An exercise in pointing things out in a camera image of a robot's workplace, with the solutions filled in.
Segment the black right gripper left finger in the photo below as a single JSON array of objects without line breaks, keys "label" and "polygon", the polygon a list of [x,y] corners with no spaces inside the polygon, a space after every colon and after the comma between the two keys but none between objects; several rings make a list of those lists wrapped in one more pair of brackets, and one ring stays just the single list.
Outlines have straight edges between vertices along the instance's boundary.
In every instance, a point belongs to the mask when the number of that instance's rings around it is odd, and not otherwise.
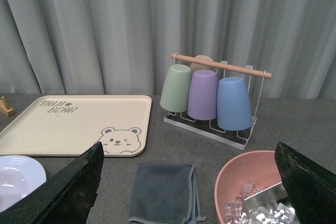
[{"label": "black right gripper left finger", "polygon": [[97,198],[104,152],[97,142],[28,196],[1,223],[86,223]]}]

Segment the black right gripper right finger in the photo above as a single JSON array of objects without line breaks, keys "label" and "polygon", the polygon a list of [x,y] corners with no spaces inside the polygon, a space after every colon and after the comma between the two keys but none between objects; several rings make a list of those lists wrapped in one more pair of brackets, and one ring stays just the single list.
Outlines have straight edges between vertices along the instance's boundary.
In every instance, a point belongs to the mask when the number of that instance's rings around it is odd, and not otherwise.
[{"label": "black right gripper right finger", "polygon": [[278,142],[275,161],[300,223],[335,223],[335,174]]}]

